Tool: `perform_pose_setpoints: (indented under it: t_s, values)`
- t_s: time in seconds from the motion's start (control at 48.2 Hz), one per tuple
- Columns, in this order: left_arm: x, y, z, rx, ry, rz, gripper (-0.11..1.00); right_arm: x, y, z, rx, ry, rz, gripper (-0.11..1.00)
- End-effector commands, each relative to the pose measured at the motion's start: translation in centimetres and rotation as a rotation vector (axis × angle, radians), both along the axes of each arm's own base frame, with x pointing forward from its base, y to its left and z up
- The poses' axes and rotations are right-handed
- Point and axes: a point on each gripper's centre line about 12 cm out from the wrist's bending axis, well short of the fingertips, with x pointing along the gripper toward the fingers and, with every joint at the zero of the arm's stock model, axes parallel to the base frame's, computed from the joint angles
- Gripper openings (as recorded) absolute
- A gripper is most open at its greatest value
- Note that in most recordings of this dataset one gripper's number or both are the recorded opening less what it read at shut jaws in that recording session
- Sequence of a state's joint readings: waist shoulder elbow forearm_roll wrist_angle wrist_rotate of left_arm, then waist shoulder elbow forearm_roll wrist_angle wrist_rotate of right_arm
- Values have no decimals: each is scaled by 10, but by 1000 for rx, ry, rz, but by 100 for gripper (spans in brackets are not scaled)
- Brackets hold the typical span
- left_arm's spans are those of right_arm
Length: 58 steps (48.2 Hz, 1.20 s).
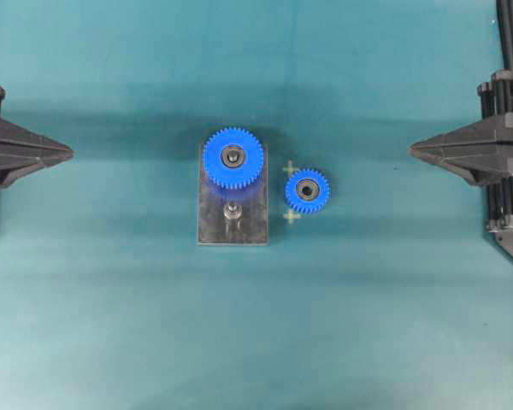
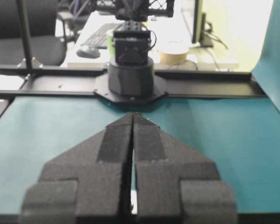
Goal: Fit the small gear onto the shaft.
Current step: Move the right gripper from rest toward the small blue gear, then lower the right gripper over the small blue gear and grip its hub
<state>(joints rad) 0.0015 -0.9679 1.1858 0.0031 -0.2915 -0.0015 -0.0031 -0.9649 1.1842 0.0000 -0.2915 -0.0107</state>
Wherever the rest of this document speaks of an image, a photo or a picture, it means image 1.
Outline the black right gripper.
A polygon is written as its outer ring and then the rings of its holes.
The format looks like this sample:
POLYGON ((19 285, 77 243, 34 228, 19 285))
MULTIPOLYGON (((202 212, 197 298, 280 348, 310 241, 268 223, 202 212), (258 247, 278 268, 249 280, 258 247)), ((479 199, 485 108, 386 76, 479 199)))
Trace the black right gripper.
POLYGON ((513 232, 513 157, 489 149, 469 152, 462 148, 513 144, 513 114, 506 114, 513 113, 513 72, 496 72, 490 82, 479 85, 477 92, 484 120, 414 143, 409 153, 456 174, 469 185, 489 185, 486 230, 513 232))

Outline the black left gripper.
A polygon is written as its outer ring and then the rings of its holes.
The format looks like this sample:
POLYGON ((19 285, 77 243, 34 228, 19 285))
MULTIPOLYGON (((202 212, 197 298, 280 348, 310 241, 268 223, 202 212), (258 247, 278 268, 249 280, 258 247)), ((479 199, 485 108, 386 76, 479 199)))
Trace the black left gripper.
MULTIPOLYGON (((5 90, 0 86, 0 111, 5 90)), ((67 146, 43 135, 0 118, 0 144, 59 151, 58 155, 31 158, 19 164, 0 166, 0 189, 9 188, 16 180, 31 173, 53 167, 74 158, 74 152, 67 146)))

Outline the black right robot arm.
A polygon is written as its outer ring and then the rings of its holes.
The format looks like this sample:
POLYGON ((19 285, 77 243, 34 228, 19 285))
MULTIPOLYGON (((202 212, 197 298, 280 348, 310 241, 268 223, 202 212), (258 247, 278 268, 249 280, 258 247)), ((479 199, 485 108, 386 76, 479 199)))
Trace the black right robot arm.
POLYGON ((513 1, 497 3, 504 67, 479 84, 481 120, 414 143, 409 153, 486 190, 489 232, 513 232, 513 1))

